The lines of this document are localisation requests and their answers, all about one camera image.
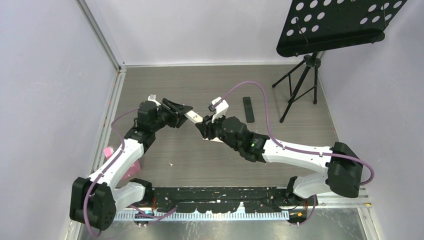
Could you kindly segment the black remote control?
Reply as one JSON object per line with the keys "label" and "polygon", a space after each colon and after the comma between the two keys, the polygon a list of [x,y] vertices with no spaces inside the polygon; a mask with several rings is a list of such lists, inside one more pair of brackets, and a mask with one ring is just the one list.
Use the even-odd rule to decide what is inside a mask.
{"label": "black remote control", "polygon": [[254,123],[255,117],[254,117],[251,98],[249,96],[245,96],[245,97],[242,98],[242,101],[243,101],[243,106],[244,106],[246,122],[247,123]]}

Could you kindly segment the white silver prism bar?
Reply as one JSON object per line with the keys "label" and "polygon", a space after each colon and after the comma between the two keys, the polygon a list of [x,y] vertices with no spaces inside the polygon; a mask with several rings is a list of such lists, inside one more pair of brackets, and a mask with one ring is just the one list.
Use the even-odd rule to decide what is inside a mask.
{"label": "white silver prism bar", "polygon": [[[190,120],[192,123],[196,124],[196,123],[201,123],[203,121],[203,118],[198,115],[196,112],[194,112],[193,110],[190,110],[189,112],[184,114],[188,120]],[[210,141],[210,142],[217,142],[217,143],[223,143],[218,137],[215,137],[211,140],[207,139],[207,138],[203,138],[203,140],[205,141]]]}

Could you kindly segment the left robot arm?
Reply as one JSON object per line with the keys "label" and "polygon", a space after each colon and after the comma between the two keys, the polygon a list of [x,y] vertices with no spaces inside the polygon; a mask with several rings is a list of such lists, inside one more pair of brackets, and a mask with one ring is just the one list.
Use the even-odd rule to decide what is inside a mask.
{"label": "left robot arm", "polygon": [[133,126],[119,138],[120,147],[90,176],[78,177],[72,184],[69,217],[86,225],[89,233],[98,237],[112,224],[116,213],[134,204],[148,207],[154,199],[152,183],[133,178],[123,187],[118,183],[130,167],[154,143],[156,132],[168,126],[180,128],[188,119],[192,106],[163,98],[149,99],[135,109]]}

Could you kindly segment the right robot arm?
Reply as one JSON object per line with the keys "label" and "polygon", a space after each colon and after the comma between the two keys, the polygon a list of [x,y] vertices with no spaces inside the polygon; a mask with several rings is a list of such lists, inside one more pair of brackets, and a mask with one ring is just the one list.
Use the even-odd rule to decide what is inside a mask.
{"label": "right robot arm", "polygon": [[274,140],[249,131],[235,116],[216,120],[208,116],[195,126],[205,140],[218,140],[247,161],[288,164],[314,171],[308,176],[290,178],[285,198],[291,205],[328,192],[352,199],[359,196],[363,164],[356,161],[344,143],[313,147]]}

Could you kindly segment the pink metronome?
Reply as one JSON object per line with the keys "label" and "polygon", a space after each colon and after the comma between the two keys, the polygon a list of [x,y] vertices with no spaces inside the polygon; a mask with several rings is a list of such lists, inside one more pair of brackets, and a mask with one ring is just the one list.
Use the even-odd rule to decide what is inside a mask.
{"label": "pink metronome", "polygon": [[[116,153],[116,149],[113,146],[108,146],[103,149],[103,155],[106,160],[111,160]],[[120,170],[125,170],[122,174],[121,180],[127,180],[130,177],[133,177],[135,174],[141,171],[141,164],[138,159],[133,161],[131,164],[126,163],[120,167]]]}

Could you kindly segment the black tripod stand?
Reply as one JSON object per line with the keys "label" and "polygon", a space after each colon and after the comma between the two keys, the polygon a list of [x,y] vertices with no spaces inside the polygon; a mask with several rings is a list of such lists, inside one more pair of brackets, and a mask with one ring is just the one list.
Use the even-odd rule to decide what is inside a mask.
{"label": "black tripod stand", "polygon": [[[275,83],[271,85],[271,87],[274,89],[277,85],[282,83],[284,80],[288,79],[290,97],[287,101],[287,107],[285,108],[281,118],[279,119],[280,123],[283,123],[285,121],[286,116],[289,113],[289,110],[292,107],[293,103],[299,100],[300,98],[302,98],[304,95],[308,94],[309,92],[313,91],[312,103],[314,105],[318,103],[318,72],[322,64],[321,59],[318,57],[318,55],[319,55],[318,52],[314,52],[312,53],[312,55],[309,55],[309,54],[305,55],[303,57],[303,60],[300,63],[298,63],[289,72],[287,72],[279,80],[277,80]],[[305,65],[305,68],[297,84],[295,85],[295,87],[293,87],[292,74],[303,65]],[[299,95],[301,87],[304,84],[305,79],[311,70],[313,70],[313,86],[310,87],[308,90],[306,90],[304,93]]]}

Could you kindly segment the black perforated music stand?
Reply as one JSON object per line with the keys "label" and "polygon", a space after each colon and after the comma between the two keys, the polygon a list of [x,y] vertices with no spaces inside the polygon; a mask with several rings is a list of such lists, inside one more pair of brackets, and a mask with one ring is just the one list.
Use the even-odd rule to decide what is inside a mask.
{"label": "black perforated music stand", "polygon": [[285,58],[373,44],[404,0],[293,0],[276,51]]}

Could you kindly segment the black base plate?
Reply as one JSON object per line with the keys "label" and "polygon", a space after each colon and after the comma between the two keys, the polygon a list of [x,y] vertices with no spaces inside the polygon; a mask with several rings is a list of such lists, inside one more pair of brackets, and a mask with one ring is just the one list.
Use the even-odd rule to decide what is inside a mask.
{"label": "black base plate", "polygon": [[286,199],[285,189],[262,187],[156,187],[149,203],[143,207],[166,213],[206,214],[235,213],[244,208],[248,214],[279,213],[297,207]]}

